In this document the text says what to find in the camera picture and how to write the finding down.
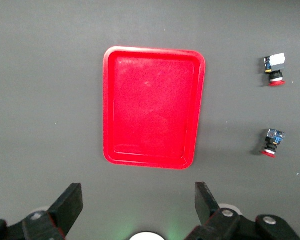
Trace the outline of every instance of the red plastic tray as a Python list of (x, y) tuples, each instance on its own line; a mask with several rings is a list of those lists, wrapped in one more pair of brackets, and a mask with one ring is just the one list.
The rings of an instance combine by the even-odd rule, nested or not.
[(185, 169), (194, 160), (205, 59), (114, 46), (103, 59), (103, 153), (113, 164)]

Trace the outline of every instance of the silver bolt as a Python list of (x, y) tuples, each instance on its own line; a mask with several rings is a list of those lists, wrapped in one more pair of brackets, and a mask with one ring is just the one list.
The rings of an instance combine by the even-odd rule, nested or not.
[(228, 218), (231, 218), (234, 213), (232, 211), (229, 211), (229, 210), (223, 210), (222, 211), (222, 214), (225, 216), (225, 217), (228, 217)]
[(263, 218), (263, 221), (265, 221), (267, 224), (270, 224), (270, 225), (275, 225), (277, 222), (276, 220), (274, 220), (272, 217), (270, 216), (265, 216)]
[(41, 214), (37, 212), (31, 217), (31, 220), (35, 221), (38, 220), (39, 218), (41, 218)]

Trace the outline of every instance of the red cap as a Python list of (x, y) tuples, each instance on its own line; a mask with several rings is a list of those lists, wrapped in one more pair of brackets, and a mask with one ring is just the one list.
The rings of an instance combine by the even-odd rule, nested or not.
[(269, 86), (276, 87), (276, 86), (280, 86), (280, 85), (284, 85), (284, 84), (286, 84), (285, 81), (273, 81), (273, 82), (270, 82)]
[(269, 152), (266, 152), (266, 151), (262, 151), (261, 153), (264, 154), (264, 155), (267, 155), (268, 157), (271, 157), (271, 158), (274, 158), (274, 159), (276, 158), (276, 156), (272, 153), (269, 153)]

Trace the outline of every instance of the screw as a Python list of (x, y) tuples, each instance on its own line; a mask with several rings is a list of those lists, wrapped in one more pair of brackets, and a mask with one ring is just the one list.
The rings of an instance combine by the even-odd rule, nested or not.
[(222, 214), (223, 214), (223, 216), (228, 217), (228, 218), (231, 218), (234, 215), (234, 213), (229, 210), (223, 210)]
[(41, 214), (37, 212), (31, 217), (31, 220), (35, 221), (38, 220), (39, 218), (41, 218)]
[(275, 225), (277, 222), (276, 220), (274, 220), (272, 217), (270, 216), (265, 216), (263, 218), (263, 221), (265, 221), (267, 224), (270, 224), (270, 225)]

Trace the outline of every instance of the gray table surface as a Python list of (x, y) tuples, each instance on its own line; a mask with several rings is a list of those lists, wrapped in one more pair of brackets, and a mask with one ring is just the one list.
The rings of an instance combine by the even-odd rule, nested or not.
[[(194, 162), (186, 170), (103, 156), (103, 56), (111, 46), (187, 49), (206, 60)], [(286, 85), (263, 57), (285, 53)], [(264, 130), (286, 132), (277, 158)], [(14, 224), (82, 183), (68, 240), (182, 240), (198, 225), (195, 182), (247, 218), (300, 236), (300, 0), (0, 0), (0, 218)]]

